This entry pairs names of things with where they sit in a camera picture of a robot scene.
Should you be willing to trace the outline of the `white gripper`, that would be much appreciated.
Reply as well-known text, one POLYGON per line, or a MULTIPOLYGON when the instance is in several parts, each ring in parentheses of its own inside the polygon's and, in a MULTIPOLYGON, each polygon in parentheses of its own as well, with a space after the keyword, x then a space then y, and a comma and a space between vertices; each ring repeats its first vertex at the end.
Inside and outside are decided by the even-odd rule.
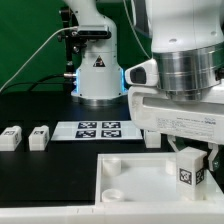
POLYGON ((175 102, 157 88, 134 86, 128 91, 130 117, 140 129, 167 134, 174 152, 176 137, 209 142, 209 169, 219 168, 219 146, 224 145, 224 85, 203 92, 201 101, 175 102))

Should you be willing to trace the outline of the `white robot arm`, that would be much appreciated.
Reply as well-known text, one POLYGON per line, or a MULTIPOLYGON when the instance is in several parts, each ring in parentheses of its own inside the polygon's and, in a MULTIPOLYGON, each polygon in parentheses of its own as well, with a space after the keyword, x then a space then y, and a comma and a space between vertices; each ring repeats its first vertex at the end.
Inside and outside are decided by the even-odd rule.
POLYGON ((140 129, 224 145, 224 0, 141 0, 152 39, 149 60, 121 72, 116 26, 98 1, 64 0, 87 43, 76 71, 73 96, 107 104, 126 92, 130 116, 140 129))

